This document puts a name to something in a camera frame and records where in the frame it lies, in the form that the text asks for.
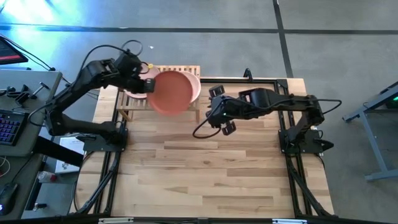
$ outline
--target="gray floor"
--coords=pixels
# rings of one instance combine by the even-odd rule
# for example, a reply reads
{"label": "gray floor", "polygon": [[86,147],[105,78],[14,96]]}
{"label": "gray floor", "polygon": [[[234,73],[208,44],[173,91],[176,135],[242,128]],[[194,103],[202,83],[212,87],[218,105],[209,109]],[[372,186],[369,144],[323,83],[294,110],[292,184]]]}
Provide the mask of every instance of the gray floor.
{"label": "gray floor", "polygon": [[[27,2],[9,1],[0,21],[84,27],[277,28],[272,0]],[[30,5],[21,9],[21,4]],[[279,4],[285,29],[398,29],[395,0],[279,0]],[[38,7],[46,10],[38,13]],[[143,60],[201,65],[203,76],[239,77],[249,67],[256,77],[286,77],[278,34],[41,32],[34,27],[1,33],[62,71],[69,80],[76,77],[89,49],[99,44],[121,45],[128,39],[143,42]],[[320,126],[324,138],[335,143],[324,157],[335,213],[345,218],[396,223],[398,178],[365,181],[364,175],[378,171],[376,160],[362,124],[345,124],[341,117],[398,80],[398,35],[287,34],[286,40],[294,77],[305,79],[307,92],[319,98],[343,100],[343,105],[328,114]],[[101,49],[89,59],[117,54]],[[29,66],[40,70],[33,63]],[[67,114],[91,120],[95,104],[85,96]],[[326,109],[332,105],[322,106]],[[396,131],[390,119],[374,116],[377,135]],[[382,146],[393,164],[398,161],[396,145],[390,142]],[[47,202],[48,210],[26,213],[24,217],[65,213],[72,180],[66,177],[66,184],[45,185],[38,202]]]}

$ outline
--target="desk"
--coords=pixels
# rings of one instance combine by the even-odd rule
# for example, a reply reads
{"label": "desk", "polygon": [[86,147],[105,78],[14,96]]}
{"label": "desk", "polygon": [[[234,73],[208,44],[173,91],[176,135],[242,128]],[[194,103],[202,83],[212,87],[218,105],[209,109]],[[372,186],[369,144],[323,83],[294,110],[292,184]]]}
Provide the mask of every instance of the desk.
{"label": "desk", "polygon": [[[302,79],[287,82],[290,93],[306,95]],[[202,83],[202,119],[210,104],[208,89],[215,85]],[[235,97],[250,88],[274,89],[267,84],[223,85],[225,94]],[[94,122],[111,120],[116,94],[117,89],[112,86],[101,89]],[[294,116],[297,122],[300,113]],[[230,136],[195,139],[194,112],[165,118],[153,111],[135,111],[133,122],[127,124],[129,142],[122,153],[112,216],[294,217],[285,158],[277,137],[277,113],[235,123],[238,130]],[[214,131],[206,124],[199,134]],[[98,185],[103,157],[102,152],[94,153],[81,170],[76,193],[79,207]],[[319,158],[310,154],[302,157],[309,189],[333,213]],[[107,196],[106,189],[103,205]],[[298,198],[304,211],[299,190]]]}
{"label": "desk", "polygon": [[[26,103],[24,103],[29,110],[19,110],[30,113],[34,109],[44,105],[46,100],[53,97],[58,88],[58,84],[60,83],[61,76],[62,74],[60,72],[0,70],[0,88],[13,86],[17,91],[19,91],[22,88],[22,84],[25,84],[30,88],[31,91],[34,91],[40,86],[39,82],[43,82],[48,85],[51,88],[50,90],[43,89],[37,94],[36,100],[27,100]],[[0,96],[0,99],[1,109],[11,110],[12,108],[17,107],[13,98],[8,98],[4,95]],[[35,123],[42,123],[43,119],[44,116],[42,116],[40,113],[35,114],[34,118],[32,118]],[[7,156],[7,159],[11,164],[9,173],[4,177],[0,177],[0,185],[10,182],[18,170],[23,166],[23,164],[25,164],[26,160],[28,160],[30,152],[35,146],[40,129],[40,127],[36,127],[28,123],[16,146],[11,147],[0,145],[0,155]],[[21,217],[22,212],[25,209],[27,199],[29,198],[33,183],[36,179],[37,172],[42,165],[42,161],[43,155],[34,154],[29,163],[18,175],[15,180],[15,182],[19,184],[16,204],[12,209],[12,212],[5,216],[0,216],[0,220],[14,220]]]}

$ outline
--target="computer mouse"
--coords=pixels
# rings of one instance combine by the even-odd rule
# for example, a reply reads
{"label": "computer mouse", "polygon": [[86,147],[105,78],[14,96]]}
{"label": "computer mouse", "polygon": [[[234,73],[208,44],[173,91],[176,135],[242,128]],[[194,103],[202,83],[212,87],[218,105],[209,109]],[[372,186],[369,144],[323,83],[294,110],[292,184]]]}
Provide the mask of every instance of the computer mouse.
{"label": "computer mouse", "polygon": [[7,183],[3,186],[0,193],[0,215],[7,215],[12,211],[15,204],[17,183]]}

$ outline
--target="wooden table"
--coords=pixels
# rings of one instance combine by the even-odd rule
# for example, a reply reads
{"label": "wooden table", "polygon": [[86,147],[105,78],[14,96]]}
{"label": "wooden table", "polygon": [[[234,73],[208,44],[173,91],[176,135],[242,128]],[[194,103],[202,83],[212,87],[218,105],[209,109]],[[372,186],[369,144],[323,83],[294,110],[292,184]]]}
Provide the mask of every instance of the wooden table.
{"label": "wooden table", "polygon": [[[287,81],[291,93],[306,95],[303,79]],[[214,85],[202,84],[202,119],[209,110],[208,89]],[[224,87],[225,94],[231,96],[256,87],[274,89],[265,84]],[[112,86],[101,89],[94,122],[111,120],[116,93]],[[297,122],[300,113],[294,115]],[[192,131],[197,123],[193,112],[172,118],[153,111],[134,112],[134,121],[128,123],[129,143],[121,158],[112,216],[294,217],[286,163],[277,137],[277,113],[235,123],[238,130],[230,136],[195,139]],[[206,124],[199,134],[214,131]],[[81,170],[76,193],[79,207],[98,185],[103,157],[102,152],[94,153]],[[333,213],[319,158],[311,154],[302,157],[309,189]],[[106,189],[103,205],[107,195]],[[299,190],[298,198],[304,211]]]}

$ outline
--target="gray desk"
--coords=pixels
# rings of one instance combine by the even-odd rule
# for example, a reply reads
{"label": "gray desk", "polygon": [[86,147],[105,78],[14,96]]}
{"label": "gray desk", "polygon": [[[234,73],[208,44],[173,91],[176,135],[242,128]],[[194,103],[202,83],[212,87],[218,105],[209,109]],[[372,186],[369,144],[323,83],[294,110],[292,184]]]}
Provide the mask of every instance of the gray desk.
{"label": "gray desk", "polygon": [[[22,84],[27,85],[32,91],[36,90],[40,85],[39,82],[45,83],[47,86],[52,88],[51,90],[42,90],[37,94],[36,100],[27,100],[24,106],[28,107],[29,110],[26,112],[30,113],[34,109],[42,106],[44,102],[53,97],[55,94],[58,84],[60,83],[62,74],[60,72],[37,72],[37,71],[18,71],[18,70],[0,70],[0,88],[7,86],[13,86],[17,91],[22,88]],[[11,110],[17,107],[14,103],[14,99],[6,96],[0,96],[0,108],[4,110]],[[43,115],[41,113],[35,114],[32,120],[36,123],[43,122]],[[4,177],[0,177],[0,185],[4,185],[12,180],[18,170],[28,160],[30,152],[35,146],[37,136],[39,135],[40,127],[27,124],[24,132],[21,134],[20,139],[16,146],[3,146],[0,145],[0,155],[6,156],[9,154],[18,155],[7,156],[8,161],[11,164],[11,169],[8,174]],[[15,182],[19,184],[19,189],[16,197],[16,204],[12,209],[12,212],[5,216],[0,216],[0,220],[15,220],[20,219],[22,212],[25,209],[27,199],[29,198],[33,183],[37,177],[37,172],[42,165],[43,155],[34,154],[29,163],[20,172]]]}

